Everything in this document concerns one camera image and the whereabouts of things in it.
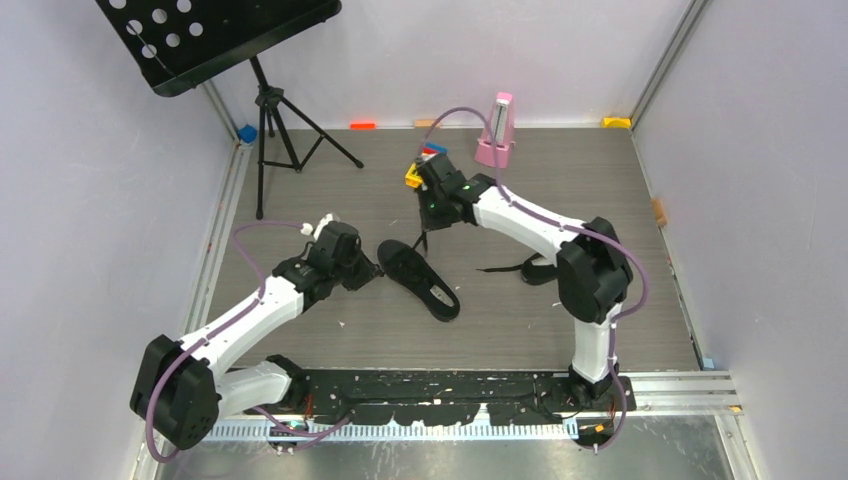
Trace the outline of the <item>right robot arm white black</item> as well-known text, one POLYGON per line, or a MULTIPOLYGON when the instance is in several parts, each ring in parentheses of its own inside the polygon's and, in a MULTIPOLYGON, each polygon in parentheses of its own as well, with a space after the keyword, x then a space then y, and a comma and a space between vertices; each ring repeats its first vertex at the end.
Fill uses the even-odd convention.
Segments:
POLYGON ((605 403, 617 374, 615 319, 633 280, 611 223, 542 209, 488 175, 466 177, 444 153, 418 157, 405 182, 418 197, 423 230, 472 224, 504 234, 552 264, 559 301, 575 320, 572 400, 589 411, 605 403))

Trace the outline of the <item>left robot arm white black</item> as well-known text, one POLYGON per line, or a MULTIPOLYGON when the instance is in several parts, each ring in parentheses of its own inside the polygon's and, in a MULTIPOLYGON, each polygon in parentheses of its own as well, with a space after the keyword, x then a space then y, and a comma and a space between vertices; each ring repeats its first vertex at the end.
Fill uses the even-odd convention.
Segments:
POLYGON ((333 215, 316 226, 294 227, 309 239, 303 252, 261 276, 256 291, 182 338, 160 335, 146 346, 129 406, 143 420, 148 450, 157 461, 173 458, 156 448, 157 436, 183 451, 221 418, 256 407, 293 414, 307 406, 307 375, 291 360, 272 355, 244 369, 235 369, 235 361, 334 288, 356 291, 380 271, 363 252, 359 231, 333 215))

